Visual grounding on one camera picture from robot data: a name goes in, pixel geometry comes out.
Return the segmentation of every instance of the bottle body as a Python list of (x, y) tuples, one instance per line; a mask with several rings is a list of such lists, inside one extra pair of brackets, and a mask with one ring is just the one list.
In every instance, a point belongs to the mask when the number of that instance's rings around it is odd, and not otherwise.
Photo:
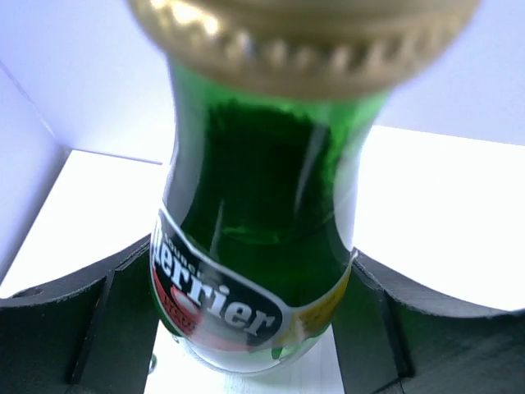
[(345, 292), (359, 155), (385, 95), (299, 103), (170, 63), (176, 146), (152, 235), (154, 297), (212, 368), (268, 371), (308, 351)]

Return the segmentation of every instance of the gold bottle cap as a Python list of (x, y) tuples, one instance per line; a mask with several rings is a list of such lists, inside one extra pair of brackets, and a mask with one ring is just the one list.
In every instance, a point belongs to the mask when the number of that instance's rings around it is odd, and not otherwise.
[(392, 88), (438, 57), (479, 0), (128, 0), (170, 56), (257, 94), (339, 100)]

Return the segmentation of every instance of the white table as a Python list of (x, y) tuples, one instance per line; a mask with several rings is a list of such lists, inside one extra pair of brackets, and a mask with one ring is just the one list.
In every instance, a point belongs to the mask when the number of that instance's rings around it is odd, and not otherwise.
[[(74, 151), (0, 297), (72, 273), (145, 236), (165, 170)], [(363, 151), (355, 244), (435, 290), (496, 308), (524, 308), (524, 179), (525, 147), (376, 126)], [(163, 392), (178, 368), (185, 371), (180, 384), (198, 392), (343, 393), (331, 330), (300, 361), (259, 378), (206, 369), (162, 327), (155, 353), (148, 394)]]

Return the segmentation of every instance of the perrier bottle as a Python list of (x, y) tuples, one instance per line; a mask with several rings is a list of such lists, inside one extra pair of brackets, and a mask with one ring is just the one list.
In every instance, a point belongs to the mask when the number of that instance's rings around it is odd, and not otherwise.
[(476, 0), (130, 0), (167, 52), (176, 143), (151, 241), (166, 327), (212, 368), (304, 354), (345, 293), (359, 155)]

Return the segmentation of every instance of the green bottle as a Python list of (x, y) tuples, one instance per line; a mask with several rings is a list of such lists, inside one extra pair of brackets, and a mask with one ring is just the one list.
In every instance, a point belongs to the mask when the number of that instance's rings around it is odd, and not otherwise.
[[(227, 373), (297, 360), (345, 293), (374, 118), (476, 1), (130, 2), (168, 53), (176, 105), (150, 251), (161, 320)], [(416, 27), (438, 38), (413, 43)]]

